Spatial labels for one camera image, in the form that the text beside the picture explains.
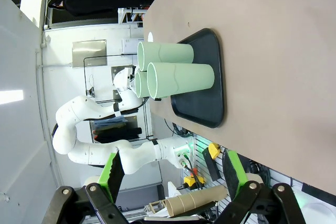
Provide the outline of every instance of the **light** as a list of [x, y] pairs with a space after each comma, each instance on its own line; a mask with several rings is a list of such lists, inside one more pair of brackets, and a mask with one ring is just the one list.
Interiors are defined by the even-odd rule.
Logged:
[[179, 152], [179, 151], [187, 151], [187, 150], [189, 150], [189, 146], [188, 146], [187, 144], [175, 148], [175, 152]]
[[23, 100], [23, 90], [0, 91], [0, 104]]

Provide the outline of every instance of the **black tray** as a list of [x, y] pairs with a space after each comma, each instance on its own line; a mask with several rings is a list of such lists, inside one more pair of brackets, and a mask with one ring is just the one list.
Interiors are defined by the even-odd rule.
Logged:
[[194, 49], [193, 63], [208, 64], [215, 72], [215, 83], [210, 89], [171, 96], [174, 113], [184, 119], [210, 128], [218, 127], [224, 117], [224, 90], [222, 77], [222, 55], [216, 34], [204, 28], [182, 44], [190, 44]]

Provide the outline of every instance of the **yellow clamp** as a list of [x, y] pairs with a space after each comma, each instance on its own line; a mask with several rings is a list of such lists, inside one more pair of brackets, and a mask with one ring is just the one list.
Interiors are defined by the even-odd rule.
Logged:
[[[199, 182], [201, 182], [204, 185], [205, 183], [204, 178], [198, 175], [197, 175], [197, 178]], [[193, 176], [187, 176], [187, 177], [184, 177], [184, 183], [187, 183], [190, 187], [192, 187], [196, 183], [196, 180]]]
[[221, 152], [220, 146], [216, 143], [210, 143], [208, 146], [209, 149], [209, 153], [212, 159], [215, 159], [216, 157], [218, 157], [218, 155]]

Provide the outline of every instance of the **yellow tool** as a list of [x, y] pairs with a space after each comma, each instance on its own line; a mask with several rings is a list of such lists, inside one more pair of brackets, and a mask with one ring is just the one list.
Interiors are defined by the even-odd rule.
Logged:
[[[201, 176], [198, 176], [198, 175], [197, 175], [197, 178], [200, 180], [199, 182], [201, 182], [202, 186], [204, 186], [204, 178], [201, 177]], [[185, 184], [188, 184], [190, 190], [193, 190], [193, 189], [197, 188], [197, 186], [196, 186], [196, 180], [195, 180], [194, 176], [184, 177], [183, 182]]]
[[221, 152], [220, 146], [216, 143], [210, 143], [208, 149], [209, 149], [209, 153], [212, 159], [215, 159], [216, 157], [218, 157], [218, 155]]

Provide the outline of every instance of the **metal plate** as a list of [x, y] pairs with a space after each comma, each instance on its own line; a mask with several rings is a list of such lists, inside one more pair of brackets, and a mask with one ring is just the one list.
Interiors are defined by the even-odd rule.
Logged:
[[106, 40], [88, 40], [72, 43], [72, 67], [106, 66]]

